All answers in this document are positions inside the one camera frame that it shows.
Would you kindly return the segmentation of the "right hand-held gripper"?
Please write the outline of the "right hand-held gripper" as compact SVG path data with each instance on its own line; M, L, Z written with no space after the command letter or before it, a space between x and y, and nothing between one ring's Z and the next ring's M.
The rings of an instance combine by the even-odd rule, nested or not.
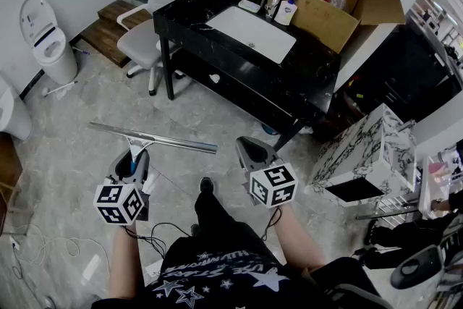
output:
M236 140L236 150L245 171L243 186L255 205L274 208L294 200L298 178L292 165L284 162L272 146L241 136Z

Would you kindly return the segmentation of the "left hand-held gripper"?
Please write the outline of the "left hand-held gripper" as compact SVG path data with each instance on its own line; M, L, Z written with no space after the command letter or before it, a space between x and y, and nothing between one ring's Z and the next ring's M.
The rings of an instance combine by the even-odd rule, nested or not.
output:
M131 151L119 155L109 174L98 185L93 205L101 218L110 225L130 226L147 221L149 214L149 154L142 151L135 160Z

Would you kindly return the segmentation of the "metal squeegee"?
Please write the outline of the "metal squeegee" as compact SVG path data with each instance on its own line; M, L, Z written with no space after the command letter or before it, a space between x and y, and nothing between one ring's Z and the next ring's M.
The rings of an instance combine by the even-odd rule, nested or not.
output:
M195 142L191 140L181 140L172 137L164 137L160 135L154 135L145 132L138 132L134 130L127 130L118 127L112 127L105 124L99 124L96 122L90 122L88 128L101 132L107 132L110 134L125 137L129 143L129 151L131 154L131 172L136 170L136 163L140 154L150 145L159 144L166 145L175 148L181 148L191 151L198 151L202 153L216 154L218 150L217 145L209 143Z

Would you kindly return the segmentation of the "person's left forearm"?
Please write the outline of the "person's left forearm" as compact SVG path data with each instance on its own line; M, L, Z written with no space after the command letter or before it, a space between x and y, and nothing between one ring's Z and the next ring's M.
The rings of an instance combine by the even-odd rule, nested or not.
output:
M136 224L118 227L114 235L109 297L130 300L144 288Z

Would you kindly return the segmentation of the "person's right forearm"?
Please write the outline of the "person's right forearm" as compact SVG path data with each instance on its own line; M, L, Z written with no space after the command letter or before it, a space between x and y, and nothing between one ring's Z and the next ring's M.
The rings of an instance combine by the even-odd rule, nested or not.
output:
M297 220L289 203L275 208L272 222L286 262L292 268L310 273L325 266L321 249Z

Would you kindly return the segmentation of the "person's black trouser leg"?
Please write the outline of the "person's black trouser leg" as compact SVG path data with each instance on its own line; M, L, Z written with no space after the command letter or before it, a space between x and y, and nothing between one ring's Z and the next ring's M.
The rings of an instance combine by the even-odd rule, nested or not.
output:
M219 250L256 247L260 240L246 224L235 221L211 191L202 191L196 202L197 226L192 236Z

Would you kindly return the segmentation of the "white marble-pattern cabinet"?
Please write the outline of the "white marble-pattern cabinet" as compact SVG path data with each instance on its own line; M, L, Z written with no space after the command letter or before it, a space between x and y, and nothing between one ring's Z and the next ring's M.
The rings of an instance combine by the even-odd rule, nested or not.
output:
M415 191L416 139L382 103L324 143L307 188L338 206L399 198Z

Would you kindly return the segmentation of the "person's black star-print shirt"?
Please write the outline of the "person's black star-print shirt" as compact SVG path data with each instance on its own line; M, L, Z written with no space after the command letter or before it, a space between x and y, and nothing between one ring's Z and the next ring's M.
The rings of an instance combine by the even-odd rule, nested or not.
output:
M306 277L249 239L225 245L181 237L159 278L134 298L108 298L91 309L389 309L359 263L340 258Z

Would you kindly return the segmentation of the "brown wooden furniture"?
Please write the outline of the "brown wooden furniture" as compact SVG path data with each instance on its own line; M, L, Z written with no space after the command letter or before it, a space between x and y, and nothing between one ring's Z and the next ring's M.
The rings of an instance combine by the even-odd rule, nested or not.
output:
M0 132L0 236L21 174L22 164L11 135Z

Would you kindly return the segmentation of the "black marble table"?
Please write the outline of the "black marble table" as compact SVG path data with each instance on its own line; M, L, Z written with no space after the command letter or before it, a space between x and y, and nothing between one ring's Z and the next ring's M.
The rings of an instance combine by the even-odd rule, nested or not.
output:
M174 97L173 73L183 72L275 130L280 149L326 115L340 58L311 34L268 22L296 38L277 64L206 25L229 7L238 6L227 0L176 0L153 13L167 96Z

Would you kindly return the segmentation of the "white toilet brush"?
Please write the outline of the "white toilet brush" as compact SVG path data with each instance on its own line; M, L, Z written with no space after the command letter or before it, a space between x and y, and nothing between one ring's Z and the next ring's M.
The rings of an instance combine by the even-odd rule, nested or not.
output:
M52 93L55 93L55 92L59 92L60 90L64 90L66 88L69 88L75 84L77 84L78 81L77 80L74 80L74 81L71 81L70 83L67 83L66 85L62 85L62 86L59 86L57 88L54 88L54 89L49 89L49 88L44 88L42 91L41 91L41 95L45 98L49 95L51 95Z

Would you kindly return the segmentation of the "white ceramic fixture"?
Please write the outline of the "white ceramic fixture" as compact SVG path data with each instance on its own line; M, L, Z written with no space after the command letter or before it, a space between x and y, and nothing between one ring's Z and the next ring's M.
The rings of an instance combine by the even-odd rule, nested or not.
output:
M26 105L0 73L0 132L24 141L30 136L31 129L32 120Z

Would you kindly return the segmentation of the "white toilet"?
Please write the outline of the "white toilet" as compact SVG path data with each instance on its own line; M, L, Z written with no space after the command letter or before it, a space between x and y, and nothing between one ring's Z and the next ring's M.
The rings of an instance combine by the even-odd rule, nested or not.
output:
M20 30L33 57L54 82L65 85L77 76L77 62L64 31L46 0L24 0Z

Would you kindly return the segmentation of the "white sink basin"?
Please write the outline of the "white sink basin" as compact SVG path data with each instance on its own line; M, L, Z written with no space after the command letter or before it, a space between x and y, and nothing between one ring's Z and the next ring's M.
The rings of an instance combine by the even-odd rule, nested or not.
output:
M280 64L296 43L296 38L239 8L229 7L206 22L221 33Z

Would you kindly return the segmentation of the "white office chair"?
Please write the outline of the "white office chair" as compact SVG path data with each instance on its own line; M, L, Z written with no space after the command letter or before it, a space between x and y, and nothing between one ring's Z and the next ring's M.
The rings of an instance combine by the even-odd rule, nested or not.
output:
M152 14L173 1L176 0L148 0L146 4L135 7L116 19L117 24L126 30L126 33L117 41L117 48L136 63L135 67L128 70L127 77L131 78L143 70L148 71L150 73L148 81L150 96L156 94L156 69L163 66L159 36L155 33L154 22L149 19L130 28L123 21L142 10Z

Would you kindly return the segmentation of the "wooden step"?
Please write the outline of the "wooden step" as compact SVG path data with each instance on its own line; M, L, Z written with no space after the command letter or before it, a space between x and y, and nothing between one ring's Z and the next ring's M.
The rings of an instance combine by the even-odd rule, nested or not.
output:
M98 19L80 33L81 38L113 64L124 67L131 59L117 48L117 41L126 30L117 24L116 19L138 6L122 0L113 1L98 11ZM123 23L132 28L149 19L153 19L152 14L142 10L126 18Z

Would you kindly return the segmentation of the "white blue-pump soap bottle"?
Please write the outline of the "white blue-pump soap bottle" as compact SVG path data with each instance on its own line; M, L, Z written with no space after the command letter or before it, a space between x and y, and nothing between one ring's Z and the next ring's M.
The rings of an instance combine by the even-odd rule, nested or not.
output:
M283 26L290 25L292 18L297 11L295 1L296 0L282 0L273 20Z

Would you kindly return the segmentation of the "chrome faucet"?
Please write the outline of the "chrome faucet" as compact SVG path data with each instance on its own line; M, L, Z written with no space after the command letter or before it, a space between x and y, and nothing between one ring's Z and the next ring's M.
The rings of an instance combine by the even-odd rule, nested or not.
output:
M265 14L268 20L272 20L279 7L281 0L270 0L265 6Z

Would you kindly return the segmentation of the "pale green soap dish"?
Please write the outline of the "pale green soap dish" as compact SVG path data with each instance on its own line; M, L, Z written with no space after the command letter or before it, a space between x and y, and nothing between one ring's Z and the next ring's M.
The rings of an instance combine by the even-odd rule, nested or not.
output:
M248 0L241 0L239 3L238 3L238 7L241 8L241 9L244 9L248 12L252 12L254 14L258 13L259 10L260 10L260 5L259 4L256 4L252 1L248 1Z

